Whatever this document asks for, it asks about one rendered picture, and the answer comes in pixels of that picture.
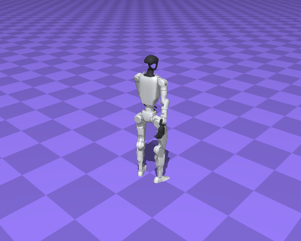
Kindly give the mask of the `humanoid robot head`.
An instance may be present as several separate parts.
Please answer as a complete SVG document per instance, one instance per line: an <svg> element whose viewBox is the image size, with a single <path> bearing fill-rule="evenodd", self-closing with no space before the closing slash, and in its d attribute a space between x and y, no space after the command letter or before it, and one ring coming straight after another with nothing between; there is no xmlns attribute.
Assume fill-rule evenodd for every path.
<svg viewBox="0 0 301 241"><path fill-rule="evenodd" d="M154 56L154 55L148 55L145 60L144 63L147 63L149 68L147 69L147 73L144 74L144 76L146 77L154 77L154 70L156 70L157 66L158 66L158 57ZM151 68L152 64L156 64L156 67L153 69Z"/></svg>

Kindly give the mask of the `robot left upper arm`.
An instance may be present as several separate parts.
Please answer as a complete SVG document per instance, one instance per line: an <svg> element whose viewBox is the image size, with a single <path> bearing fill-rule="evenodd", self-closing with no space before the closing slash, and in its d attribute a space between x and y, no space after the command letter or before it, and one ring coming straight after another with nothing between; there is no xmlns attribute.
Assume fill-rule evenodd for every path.
<svg viewBox="0 0 301 241"><path fill-rule="evenodd" d="M134 80L135 80L135 83L136 83L136 87L137 87L137 91L138 91L138 94L139 94L139 76L141 75L141 73L138 73L134 76Z"/></svg>

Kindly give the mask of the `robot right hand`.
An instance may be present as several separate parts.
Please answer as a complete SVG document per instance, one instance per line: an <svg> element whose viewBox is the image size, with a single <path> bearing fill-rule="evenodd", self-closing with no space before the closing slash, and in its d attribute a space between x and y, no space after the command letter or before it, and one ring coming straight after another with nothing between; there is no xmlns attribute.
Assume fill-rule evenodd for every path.
<svg viewBox="0 0 301 241"><path fill-rule="evenodd" d="M162 123L163 123L163 119L160 119L160 123L159 123L160 127L159 127L159 129L158 129L157 134L154 136L154 137L157 138L157 139L161 139L162 136L165 134L165 128L164 128L164 126L165 126L166 124L162 124Z"/></svg>

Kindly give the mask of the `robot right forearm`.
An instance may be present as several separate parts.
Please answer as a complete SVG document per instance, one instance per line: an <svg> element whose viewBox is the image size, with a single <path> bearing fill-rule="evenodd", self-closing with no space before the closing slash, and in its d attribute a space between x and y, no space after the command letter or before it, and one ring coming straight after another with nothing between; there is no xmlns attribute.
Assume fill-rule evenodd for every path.
<svg viewBox="0 0 301 241"><path fill-rule="evenodd" d="M162 124L166 124L166 122L167 122L166 119L167 119L167 111L168 111L169 103L170 103L169 100L166 99L164 106L161 107L161 118L160 119L163 119Z"/></svg>

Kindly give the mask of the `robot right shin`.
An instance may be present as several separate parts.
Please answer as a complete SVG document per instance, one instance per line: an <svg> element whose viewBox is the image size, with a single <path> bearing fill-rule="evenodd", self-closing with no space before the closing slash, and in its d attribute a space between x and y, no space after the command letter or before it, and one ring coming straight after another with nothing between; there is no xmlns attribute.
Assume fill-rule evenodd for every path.
<svg viewBox="0 0 301 241"><path fill-rule="evenodd" d="M165 164L165 150L163 148L158 148L157 154L155 155L155 162L157 167L157 175L159 178L162 178L163 176L163 166Z"/></svg>

